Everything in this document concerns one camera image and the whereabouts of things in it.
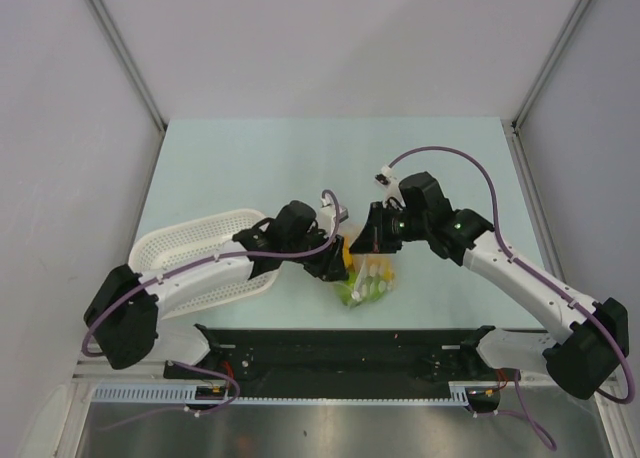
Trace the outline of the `clear zip top bag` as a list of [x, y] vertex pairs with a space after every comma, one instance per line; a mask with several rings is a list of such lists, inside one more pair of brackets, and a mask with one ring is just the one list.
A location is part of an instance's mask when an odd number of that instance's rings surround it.
[[[350, 245], [357, 237], [361, 226], [345, 224], [340, 231], [343, 236], [348, 236]], [[355, 273], [359, 278], [367, 281], [368, 295], [363, 304], [379, 301], [395, 288], [395, 269], [390, 255], [353, 255]]]

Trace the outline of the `green fake apple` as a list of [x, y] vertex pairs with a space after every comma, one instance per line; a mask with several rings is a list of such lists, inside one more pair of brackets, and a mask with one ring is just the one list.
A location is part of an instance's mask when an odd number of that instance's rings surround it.
[[344, 306], [353, 308], [366, 301], [367, 281], [359, 278], [357, 273], [350, 272], [346, 281], [334, 284], [334, 291]]

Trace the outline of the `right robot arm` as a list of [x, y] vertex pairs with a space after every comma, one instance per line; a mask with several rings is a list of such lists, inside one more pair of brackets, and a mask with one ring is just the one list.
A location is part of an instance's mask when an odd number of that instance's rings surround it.
[[628, 356], [628, 313], [620, 302], [598, 302], [532, 264], [499, 237], [496, 222], [453, 209], [429, 173], [397, 180], [385, 168], [375, 179], [386, 196], [371, 203], [351, 254], [394, 254], [408, 242], [424, 241], [440, 258], [495, 285], [544, 328], [537, 334], [480, 327], [462, 345], [461, 366], [469, 377], [484, 379], [495, 369], [530, 371], [588, 399]]

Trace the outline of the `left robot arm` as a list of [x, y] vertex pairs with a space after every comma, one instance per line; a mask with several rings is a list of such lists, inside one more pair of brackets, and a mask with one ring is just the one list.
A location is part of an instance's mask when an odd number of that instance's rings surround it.
[[214, 375], [221, 365], [203, 326], [173, 328], [167, 316], [189, 301], [225, 286], [247, 284], [298, 263], [324, 282], [343, 281], [344, 239], [339, 226], [345, 207], [324, 199], [319, 210], [293, 200], [274, 218], [240, 230], [214, 251], [169, 268], [137, 272], [123, 264], [106, 276], [84, 313], [88, 328], [81, 352], [104, 358], [114, 370], [145, 359], [184, 362], [197, 376]]

